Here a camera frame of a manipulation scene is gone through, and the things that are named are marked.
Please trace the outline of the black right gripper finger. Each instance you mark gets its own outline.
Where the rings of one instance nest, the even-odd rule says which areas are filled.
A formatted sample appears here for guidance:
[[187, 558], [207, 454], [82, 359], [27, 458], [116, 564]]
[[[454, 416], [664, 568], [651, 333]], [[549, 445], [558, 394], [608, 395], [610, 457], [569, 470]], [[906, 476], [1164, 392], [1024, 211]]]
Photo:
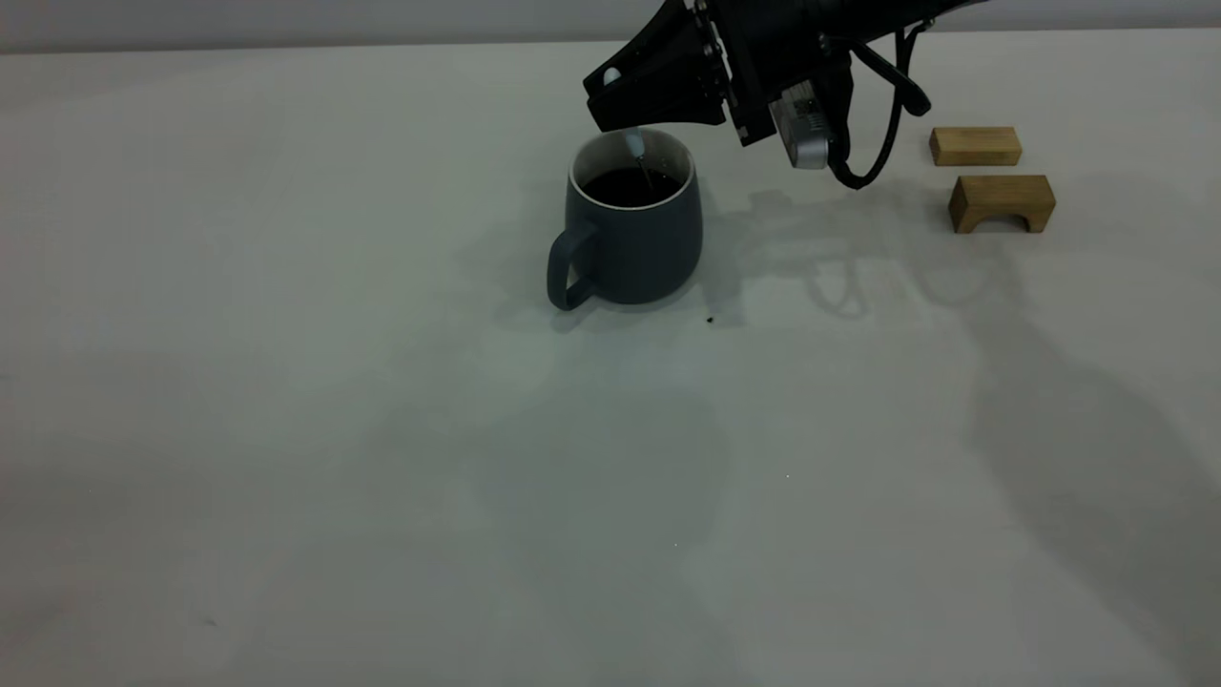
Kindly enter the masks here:
[[698, 96], [705, 34], [685, 1], [664, 1], [639, 34], [584, 81], [589, 96]]
[[586, 82], [586, 105], [600, 131], [628, 131], [659, 123], [702, 123], [726, 121], [720, 94], [705, 92], [698, 81], [648, 79], [621, 74], [610, 83]]

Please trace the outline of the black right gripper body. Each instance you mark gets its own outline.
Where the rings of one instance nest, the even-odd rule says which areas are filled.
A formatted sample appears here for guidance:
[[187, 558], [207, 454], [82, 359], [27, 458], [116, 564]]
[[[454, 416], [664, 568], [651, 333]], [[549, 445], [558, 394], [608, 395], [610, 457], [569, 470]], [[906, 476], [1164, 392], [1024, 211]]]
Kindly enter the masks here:
[[729, 77], [725, 96], [737, 140], [747, 146], [779, 131], [769, 106], [790, 88], [811, 83], [833, 142], [847, 137], [851, 59], [824, 48], [842, 35], [846, 1], [698, 1], [697, 16], [720, 40]]

